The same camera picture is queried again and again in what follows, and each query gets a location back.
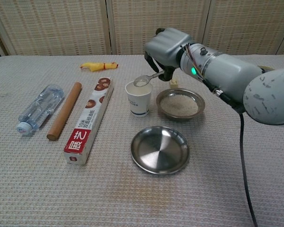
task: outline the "bottle cap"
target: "bottle cap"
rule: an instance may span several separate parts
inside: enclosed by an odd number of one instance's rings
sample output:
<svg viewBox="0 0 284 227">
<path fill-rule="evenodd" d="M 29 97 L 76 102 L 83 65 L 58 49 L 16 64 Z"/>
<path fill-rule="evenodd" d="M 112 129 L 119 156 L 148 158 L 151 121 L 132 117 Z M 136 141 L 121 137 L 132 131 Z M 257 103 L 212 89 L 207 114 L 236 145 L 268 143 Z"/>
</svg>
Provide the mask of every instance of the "bottle cap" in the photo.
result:
<svg viewBox="0 0 284 227">
<path fill-rule="evenodd" d="M 17 126 L 17 131 L 22 135 L 29 135 L 33 130 L 33 127 L 26 122 L 20 122 Z"/>
</svg>

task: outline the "spoon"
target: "spoon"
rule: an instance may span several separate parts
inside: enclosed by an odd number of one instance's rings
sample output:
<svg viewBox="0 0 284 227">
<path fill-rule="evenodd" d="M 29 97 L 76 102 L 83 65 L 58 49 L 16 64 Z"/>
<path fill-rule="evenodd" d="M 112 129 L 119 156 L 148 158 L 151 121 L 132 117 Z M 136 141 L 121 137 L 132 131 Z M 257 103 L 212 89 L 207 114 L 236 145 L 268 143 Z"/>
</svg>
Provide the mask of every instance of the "spoon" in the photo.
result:
<svg viewBox="0 0 284 227">
<path fill-rule="evenodd" d="M 164 71 L 155 73 L 151 76 L 147 76 L 147 75 L 139 76 L 137 79 L 134 80 L 133 85 L 135 85 L 136 87 L 143 87 L 147 85 L 151 79 L 156 78 L 162 74 L 164 74 Z"/>
</svg>

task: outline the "table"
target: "table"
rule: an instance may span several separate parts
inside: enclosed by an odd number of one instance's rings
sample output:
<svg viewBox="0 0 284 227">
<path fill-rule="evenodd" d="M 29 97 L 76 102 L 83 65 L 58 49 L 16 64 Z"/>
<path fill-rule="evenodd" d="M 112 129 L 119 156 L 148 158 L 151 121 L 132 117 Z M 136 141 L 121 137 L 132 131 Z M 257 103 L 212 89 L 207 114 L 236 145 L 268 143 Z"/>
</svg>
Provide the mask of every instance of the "table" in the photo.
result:
<svg viewBox="0 0 284 227">
<path fill-rule="evenodd" d="M 284 55 L 237 56 L 275 69 Z M 90 72 L 86 61 L 119 64 Z M 207 88 L 175 71 L 179 85 L 199 93 L 204 114 L 172 122 L 157 113 L 155 99 L 169 84 L 154 79 L 150 114 L 130 115 L 124 86 L 152 73 L 143 56 L 7 56 L 0 58 L 0 227 L 154 226 L 250 227 L 239 152 L 239 116 Z M 114 92 L 85 166 L 67 164 L 63 148 L 99 77 L 112 77 Z M 32 137 L 16 132 L 19 114 L 49 83 L 67 95 L 83 89 L 58 141 L 46 134 L 60 108 Z M 245 161 L 260 227 L 284 227 L 284 128 L 245 115 Z M 181 132 L 190 146 L 186 168 L 151 175 L 131 159 L 130 143 L 155 125 Z"/>
</svg>

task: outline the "wooden rolling pin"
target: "wooden rolling pin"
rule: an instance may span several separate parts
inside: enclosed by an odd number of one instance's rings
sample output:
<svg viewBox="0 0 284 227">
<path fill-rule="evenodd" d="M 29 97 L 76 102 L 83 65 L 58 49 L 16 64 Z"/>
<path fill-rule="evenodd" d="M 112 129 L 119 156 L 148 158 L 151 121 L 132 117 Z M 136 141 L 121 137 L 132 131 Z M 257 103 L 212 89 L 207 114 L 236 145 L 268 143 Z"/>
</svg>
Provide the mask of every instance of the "wooden rolling pin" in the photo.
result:
<svg viewBox="0 0 284 227">
<path fill-rule="evenodd" d="M 71 92 L 67 96 L 64 105 L 62 106 L 56 120 L 54 121 L 51 129 L 48 131 L 47 138 L 49 140 L 55 141 L 60 137 L 62 129 L 65 125 L 65 122 L 68 116 L 71 113 L 72 107 L 75 105 L 76 100 L 80 94 L 82 84 L 76 82 L 71 89 Z"/>
</svg>

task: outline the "white rice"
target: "white rice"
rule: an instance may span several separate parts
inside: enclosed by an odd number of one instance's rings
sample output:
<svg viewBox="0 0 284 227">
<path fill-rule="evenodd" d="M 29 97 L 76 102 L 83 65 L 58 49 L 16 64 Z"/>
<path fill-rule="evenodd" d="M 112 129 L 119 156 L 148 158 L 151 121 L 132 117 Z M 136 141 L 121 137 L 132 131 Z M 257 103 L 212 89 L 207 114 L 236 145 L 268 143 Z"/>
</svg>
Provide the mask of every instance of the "white rice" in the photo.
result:
<svg viewBox="0 0 284 227">
<path fill-rule="evenodd" d="M 137 85 L 137 87 L 143 87 L 143 86 L 145 86 L 147 83 L 145 82 L 145 81 L 142 81 L 142 80 L 140 80 L 140 81 L 138 81 L 137 83 L 136 83 L 136 85 Z"/>
<path fill-rule="evenodd" d="M 197 103 L 185 95 L 174 95 L 163 98 L 161 108 L 169 114 L 176 116 L 191 116 L 198 112 Z"/>
</svg>

